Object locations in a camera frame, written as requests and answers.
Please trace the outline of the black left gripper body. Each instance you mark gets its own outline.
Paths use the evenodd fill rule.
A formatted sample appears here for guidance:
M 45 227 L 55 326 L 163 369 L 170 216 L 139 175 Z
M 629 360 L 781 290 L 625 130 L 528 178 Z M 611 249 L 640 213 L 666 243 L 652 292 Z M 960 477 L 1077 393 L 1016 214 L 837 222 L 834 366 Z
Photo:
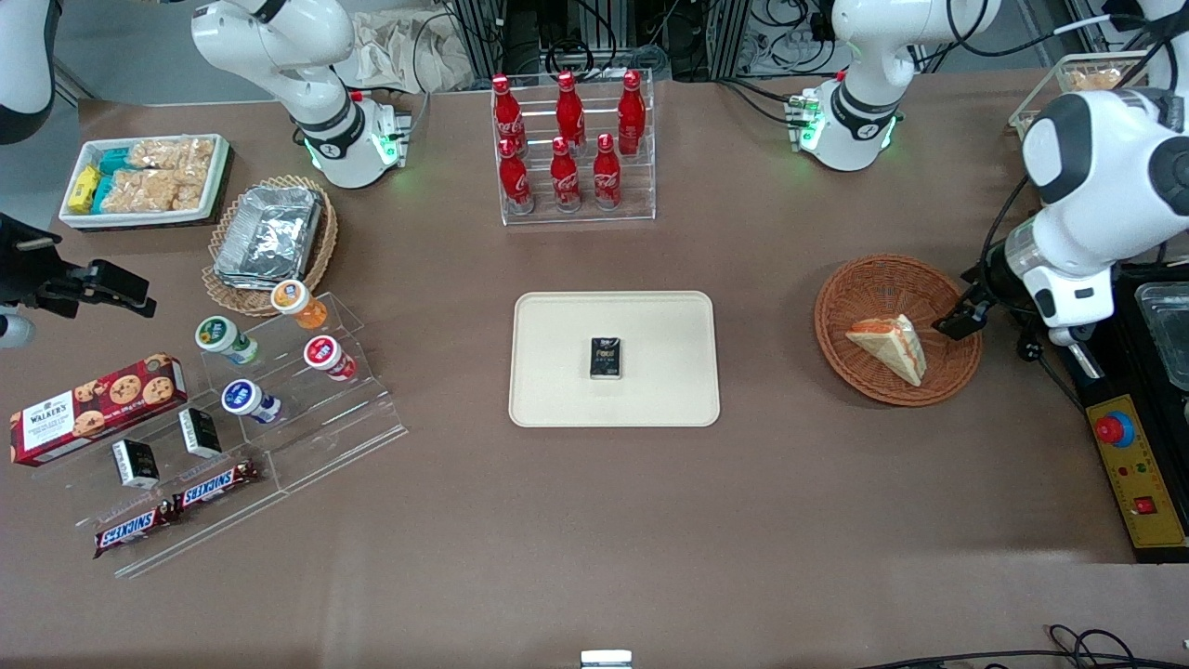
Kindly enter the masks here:
M 989 245 L 979 263 L 979 280 L 986 296 L 1000 305 L 1026 305 L 1026 288 L 1007 261 L 1005 241 Z

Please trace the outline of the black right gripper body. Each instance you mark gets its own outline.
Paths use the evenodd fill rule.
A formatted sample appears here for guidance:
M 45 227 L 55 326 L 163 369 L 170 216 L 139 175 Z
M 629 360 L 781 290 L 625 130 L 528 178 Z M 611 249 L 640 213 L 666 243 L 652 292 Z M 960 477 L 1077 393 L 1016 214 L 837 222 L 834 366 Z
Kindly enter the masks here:
M 15 217 L 1 216 L 1 304 L 25 305 L 50 313 L 73 313 L 73 302 L 43 296 L 40 289 L 51 280 L 68 278 L 73 264 L 57 253 L 62 236 L 36 229 Z

